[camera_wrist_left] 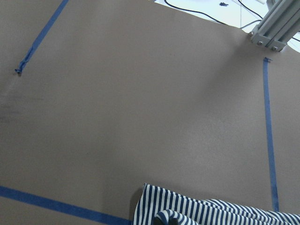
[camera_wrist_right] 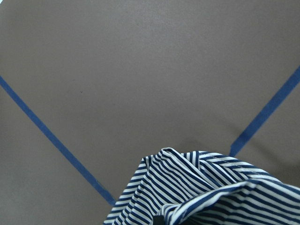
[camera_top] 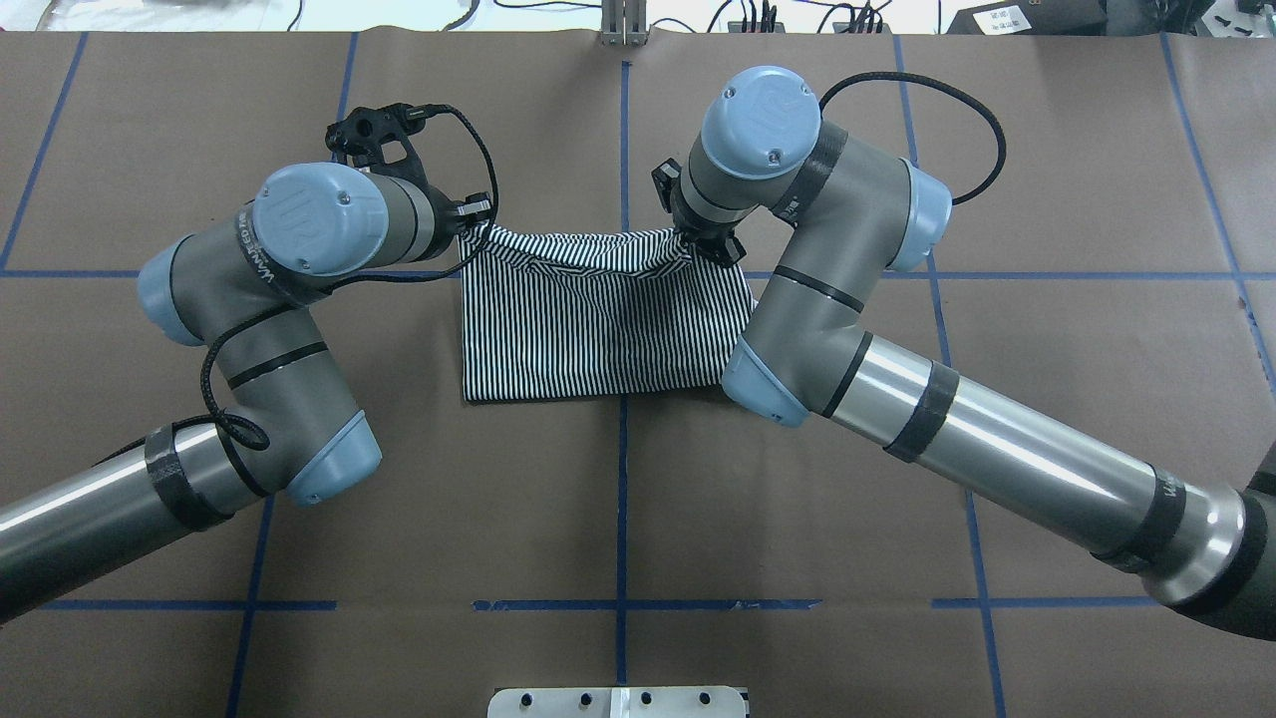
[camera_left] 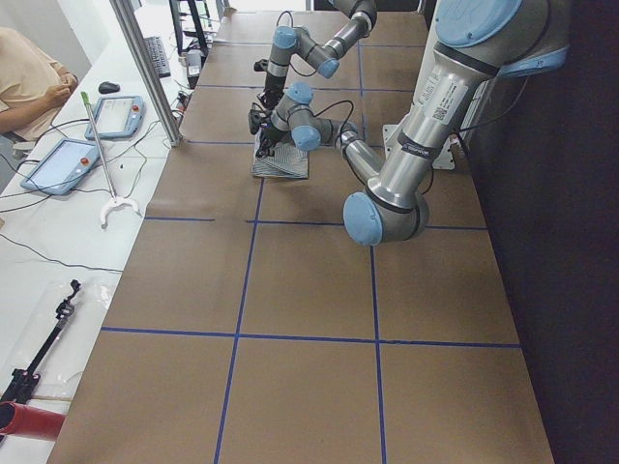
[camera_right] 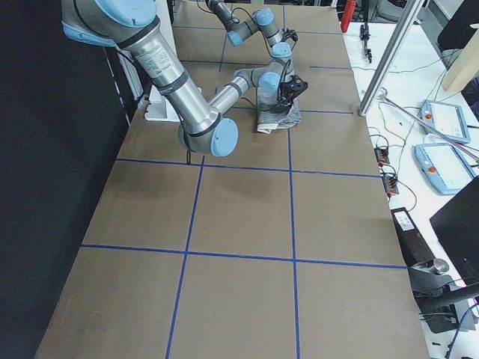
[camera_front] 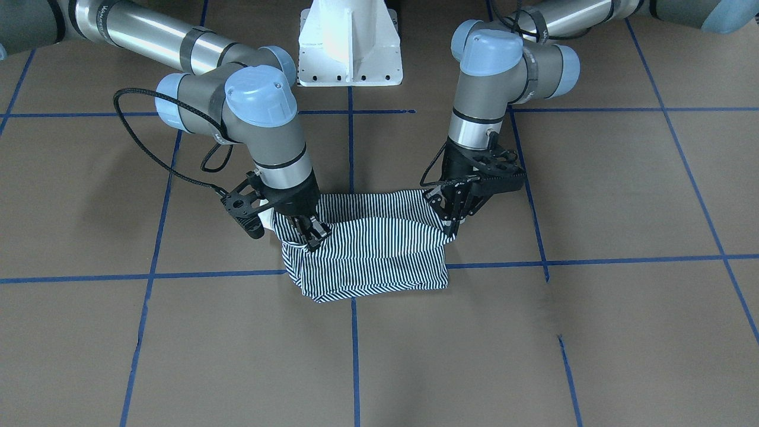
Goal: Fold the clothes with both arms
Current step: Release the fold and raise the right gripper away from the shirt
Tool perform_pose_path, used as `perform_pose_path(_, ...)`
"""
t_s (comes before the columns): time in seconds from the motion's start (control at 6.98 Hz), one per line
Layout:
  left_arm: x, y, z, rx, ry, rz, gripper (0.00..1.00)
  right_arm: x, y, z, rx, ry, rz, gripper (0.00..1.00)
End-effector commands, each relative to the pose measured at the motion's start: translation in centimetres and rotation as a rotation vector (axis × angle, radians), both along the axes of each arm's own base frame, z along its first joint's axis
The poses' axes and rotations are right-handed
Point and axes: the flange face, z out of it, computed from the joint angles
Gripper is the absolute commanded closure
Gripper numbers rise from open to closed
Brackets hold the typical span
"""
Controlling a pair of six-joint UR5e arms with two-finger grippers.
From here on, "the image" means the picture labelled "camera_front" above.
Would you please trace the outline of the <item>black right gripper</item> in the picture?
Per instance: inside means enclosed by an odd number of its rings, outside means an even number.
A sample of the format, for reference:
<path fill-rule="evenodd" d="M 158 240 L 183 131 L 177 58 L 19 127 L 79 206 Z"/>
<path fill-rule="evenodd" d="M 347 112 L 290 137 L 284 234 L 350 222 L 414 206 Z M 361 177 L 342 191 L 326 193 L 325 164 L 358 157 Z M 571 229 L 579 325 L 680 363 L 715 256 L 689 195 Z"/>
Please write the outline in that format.
<path fill-rule="evenodd" d="M 266 229 L 273 227 L 274 212 L 286 216 L 304 239 L 307 250 L 312 253 L 320 248 L 322 240 L 331 236 L 330 225 L 317 218 L 320 190 L 314 172 L 301 184 L 289 189 L 274 189 L 263 183 L 261 177 L 259 184 L 263 198 L 274 203 L 272 209 L 259 213 L 259 219 Z"/>

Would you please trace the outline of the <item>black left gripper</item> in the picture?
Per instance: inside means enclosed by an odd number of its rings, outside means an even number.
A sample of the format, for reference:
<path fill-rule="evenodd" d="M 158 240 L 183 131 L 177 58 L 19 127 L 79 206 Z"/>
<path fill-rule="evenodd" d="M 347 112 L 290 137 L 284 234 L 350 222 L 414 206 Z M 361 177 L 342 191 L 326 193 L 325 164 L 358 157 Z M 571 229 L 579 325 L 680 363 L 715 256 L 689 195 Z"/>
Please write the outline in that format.
<path fill-rule="evenodd" d="M 467 216 L 474 216 L 492 197 L 476 193 L 472 187 L 485 178 L 484 171 L 493 160 L 493 151 L 490 148 L 470 149 L 455 142 L 445 142 L 426 167 L 424 179 L 439 158 L 442 158 L 440 178 L 424 181 L 425 191 L 422 195 L 440 221 L 446 224 L 445 235 L 454 237 L 460 223 Z"/>

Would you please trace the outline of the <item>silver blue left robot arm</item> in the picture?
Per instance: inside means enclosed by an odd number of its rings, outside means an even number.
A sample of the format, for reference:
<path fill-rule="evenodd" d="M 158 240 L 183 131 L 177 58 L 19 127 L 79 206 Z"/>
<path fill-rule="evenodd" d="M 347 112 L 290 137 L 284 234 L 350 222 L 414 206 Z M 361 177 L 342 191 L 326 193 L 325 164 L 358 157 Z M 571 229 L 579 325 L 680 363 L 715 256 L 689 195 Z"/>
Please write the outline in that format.
<path fill-rule="evenodd" d="M 499 145 L 507 108 L 567 94 L 580 77 L 578 54 L 564 40 L 643 12 L 709 33 L 732 33 L 757 14 L 756 1 L 541 1 L 494 20 L 469 20 L 452 37 L 459 79 L 437 181 L 420 181 L 449 238 L 493 195 L 522 189 L 518 156 Z"/>

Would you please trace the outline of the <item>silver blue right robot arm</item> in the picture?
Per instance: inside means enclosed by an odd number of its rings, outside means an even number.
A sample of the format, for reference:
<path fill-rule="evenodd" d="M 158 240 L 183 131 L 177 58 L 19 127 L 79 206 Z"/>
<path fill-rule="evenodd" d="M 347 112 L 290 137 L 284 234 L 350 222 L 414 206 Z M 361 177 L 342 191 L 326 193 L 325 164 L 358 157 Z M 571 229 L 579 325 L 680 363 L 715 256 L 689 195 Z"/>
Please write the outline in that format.
<path fill-rule="evenodd" d="M 277 46 L 258 49 L 202 26 L 179 21 L 131 1 L 3 1 L 2 57 L 66 40 L 106 43 L 174 68 L 155 90 L 125 88 L 113 97 L 144 94 L 166 125 L 242 144 L 254 170 L 227 191 L 190 179 L 219 195 L 225 210 L 252 238 L 260 238 L 260 215 L 284 216 L 296 241 L 320 248 L 330 227 L 319 220 L 320 190 L 292 87 L 295 62 Z"/>

